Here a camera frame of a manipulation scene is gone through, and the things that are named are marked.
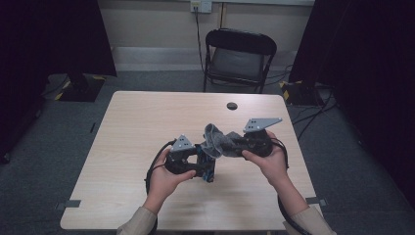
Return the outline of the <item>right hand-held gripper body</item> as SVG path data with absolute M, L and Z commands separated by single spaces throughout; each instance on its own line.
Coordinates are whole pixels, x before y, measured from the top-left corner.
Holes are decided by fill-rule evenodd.
M 243 129 L 246 149 L 260 157 L 269 156 L 272 152 L 272 141 L 266 128 L 281 121 L 280 117 L 250 118 Z

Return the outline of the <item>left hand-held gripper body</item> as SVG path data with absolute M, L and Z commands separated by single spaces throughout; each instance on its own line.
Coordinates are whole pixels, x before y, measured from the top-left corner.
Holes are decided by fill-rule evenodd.
M 164 166 L 173 174 L 182 174 L 190 170 L 198 170 L 195 164 L 188 162 L 188 158 L 195 154 L 196 147 L 182 134 L 170 148 Z

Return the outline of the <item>grey terry cloth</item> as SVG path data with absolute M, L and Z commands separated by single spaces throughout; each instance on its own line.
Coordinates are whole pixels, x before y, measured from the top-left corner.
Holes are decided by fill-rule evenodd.
M 201 144 L 201 148 L 208 156 L 218 159 L 220 157 L 238 158 L 242 156 L 240 150 L 236 150 L 236 139 L 241 135 L 231 131 L 224 134 L 214 124 L 210 123 L 205 127 L 205 141 Z

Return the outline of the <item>person's right hand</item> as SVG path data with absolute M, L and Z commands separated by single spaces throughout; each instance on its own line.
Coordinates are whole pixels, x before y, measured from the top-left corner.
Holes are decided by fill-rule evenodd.
M 242 155 L 246 160 L 257 165 L 269 184 L 277 189 L 288 181 L 289 176 L 283 149 L 276 144 L 276 136 L 274 133 L 268 131 L 267 134 L 273 142 L 273 149 L 269 156 L 260 157 L 248 150 L 244 150 Z

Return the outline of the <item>person's left hand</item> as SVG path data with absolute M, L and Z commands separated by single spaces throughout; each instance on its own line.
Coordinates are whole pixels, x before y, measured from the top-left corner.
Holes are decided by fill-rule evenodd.
M 150 189 L 143 207 L 158 214 L 164 201 L 175 191 L 177 186 L 196 175 L 194 170 L 190 170 L 181 174 L 173 174 L 168 171 L 165 166 L 165 159 L 169 154 L 169 150 L 163 150 L 153 167 L 150 177 Z

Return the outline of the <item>black stand base striped tape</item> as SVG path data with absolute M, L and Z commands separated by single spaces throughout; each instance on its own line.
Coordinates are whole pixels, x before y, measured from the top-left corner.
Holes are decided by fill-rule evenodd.
M 99 75 L 85 75 L 83 73 L 70 73 L 69 81 L 56 95 L 56 101 L 63 102 L 90 102 L 93 103 L 105 83 Z
M 322 106 L 323 100 L 315 87 L 302 81 L 279 83 L 284 100 L 294 106 Z

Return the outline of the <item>grey tape strip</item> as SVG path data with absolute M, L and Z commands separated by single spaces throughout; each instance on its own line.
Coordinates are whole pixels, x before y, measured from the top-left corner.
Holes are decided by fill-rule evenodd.
M 63 211 L 66 208 L 78 208 L 80 206 L 80 203 L 81 203 L 80 200 L 67 200 L 62 203 L 57 203 L 55 206 L 55 209 Z
M 308 197 L 308 198 L 305 198 L 305 200 L 307 201 L 309 205 L 317 204 L 320 207 L 326 207 L 328 205 L 325 199 L 319 199 L 318 197 Z

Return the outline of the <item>black folding chair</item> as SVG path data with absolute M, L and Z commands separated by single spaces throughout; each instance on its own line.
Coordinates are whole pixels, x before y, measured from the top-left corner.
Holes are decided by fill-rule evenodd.
M 216 80 L 242 84 L 263 91 L 276 42 L 262 33 L 218 28 L 206 36 L 204 91 Z

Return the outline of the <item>dark curtain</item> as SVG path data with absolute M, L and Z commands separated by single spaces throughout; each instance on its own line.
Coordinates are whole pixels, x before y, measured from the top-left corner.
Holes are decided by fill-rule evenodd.
M 415 209 L 415 0 L 314 0 L 290 80 L 334 86 Z
M 116 75 L 98 0 L 0 0 L 0 164 L 55 73 Z

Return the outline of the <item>white wall socket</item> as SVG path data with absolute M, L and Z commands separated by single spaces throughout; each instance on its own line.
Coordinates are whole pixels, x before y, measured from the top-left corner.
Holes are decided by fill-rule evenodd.
M 192 13 L 210 14 L 212 11 L 212 2 L 210 0 L 191 0 L 190 11 Z

